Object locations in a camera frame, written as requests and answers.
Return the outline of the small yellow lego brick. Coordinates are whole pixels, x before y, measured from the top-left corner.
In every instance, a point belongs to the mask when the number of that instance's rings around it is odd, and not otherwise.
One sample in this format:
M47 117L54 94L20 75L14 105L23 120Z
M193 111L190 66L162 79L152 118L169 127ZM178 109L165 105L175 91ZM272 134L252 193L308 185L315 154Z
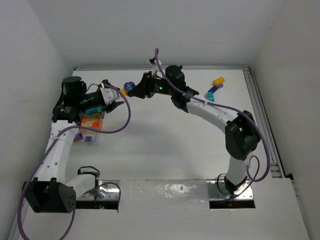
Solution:
M127 92L126 92L126 90L124 88L122 88L120 91L124 96L127 96Z

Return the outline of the purple arch lego brick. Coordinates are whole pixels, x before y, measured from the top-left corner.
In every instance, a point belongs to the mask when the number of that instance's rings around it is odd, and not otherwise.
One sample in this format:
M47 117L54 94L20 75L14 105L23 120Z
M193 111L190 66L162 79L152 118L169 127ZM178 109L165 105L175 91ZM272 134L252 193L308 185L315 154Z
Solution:
M125 92L128 94L129 91L134 89L136 87L135 83L133 81L125 82L123 85L123 88Z

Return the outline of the teal 2x4 lego brick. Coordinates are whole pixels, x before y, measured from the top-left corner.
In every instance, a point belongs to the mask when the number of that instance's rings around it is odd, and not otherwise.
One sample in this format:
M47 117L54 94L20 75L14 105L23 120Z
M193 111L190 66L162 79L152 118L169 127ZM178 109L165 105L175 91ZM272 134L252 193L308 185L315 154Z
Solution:
M101 114L102 113L102 107L96 106L85 110L85 113L87 115L93 115L93 114Z

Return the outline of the lilac lego brick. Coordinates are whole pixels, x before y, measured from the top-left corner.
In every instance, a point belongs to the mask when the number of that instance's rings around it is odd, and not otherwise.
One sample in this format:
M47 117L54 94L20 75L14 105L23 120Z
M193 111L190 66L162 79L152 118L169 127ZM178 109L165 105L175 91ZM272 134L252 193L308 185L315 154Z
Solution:
M78 132L74 137L74 142L81 141L83 139L83 134L81 132Z

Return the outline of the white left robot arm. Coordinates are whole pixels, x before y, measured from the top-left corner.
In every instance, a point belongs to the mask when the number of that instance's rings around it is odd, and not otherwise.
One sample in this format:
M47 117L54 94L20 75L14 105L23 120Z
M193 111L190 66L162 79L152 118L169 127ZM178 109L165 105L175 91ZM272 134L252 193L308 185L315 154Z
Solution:
M62 80L61 94L52 111L51 133L44 157L23 186L23 197L35 213L71 213L76 200L96 187L96 174L80 173L66 181L66 167L74 139L84 129L84 116L112 112L122 104L120 89L103 80L87 92L79 76Z

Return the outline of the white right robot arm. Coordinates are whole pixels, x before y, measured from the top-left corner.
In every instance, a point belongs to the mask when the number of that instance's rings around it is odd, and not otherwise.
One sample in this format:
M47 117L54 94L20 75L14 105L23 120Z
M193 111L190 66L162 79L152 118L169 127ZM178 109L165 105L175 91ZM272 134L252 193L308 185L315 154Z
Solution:
M165 77L155 72L145 72L141 81L124 84L129 97L151 98L154 94L168 95L174 106L186 113L198 116L213 124L225 135L225 147L230 155L229 166L224 177L224 186L232 195L247 180L245 161L257 148L261 138L248 122L253 116L249 111L233 117L226 110L205 103L198 91L186 85L182 66L170 65L165 69Z

